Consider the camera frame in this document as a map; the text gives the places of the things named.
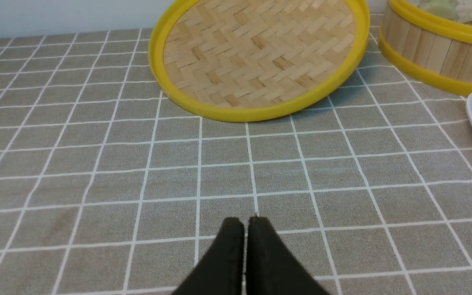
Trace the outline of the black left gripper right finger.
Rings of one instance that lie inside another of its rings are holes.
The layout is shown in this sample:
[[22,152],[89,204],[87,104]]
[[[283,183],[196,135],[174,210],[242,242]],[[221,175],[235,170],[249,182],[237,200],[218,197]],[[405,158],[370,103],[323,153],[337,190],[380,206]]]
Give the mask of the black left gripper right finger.
[[283,243],[266,217],[249,219],[248,295],[327,295]]

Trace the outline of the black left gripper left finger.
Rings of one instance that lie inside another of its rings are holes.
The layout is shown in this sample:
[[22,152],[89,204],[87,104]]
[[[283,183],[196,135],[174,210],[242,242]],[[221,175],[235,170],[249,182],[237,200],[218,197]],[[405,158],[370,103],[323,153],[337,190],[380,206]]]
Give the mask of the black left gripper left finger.
[[240,295],[242,293],[244,225],[227,217],[213,243],[174,295]]

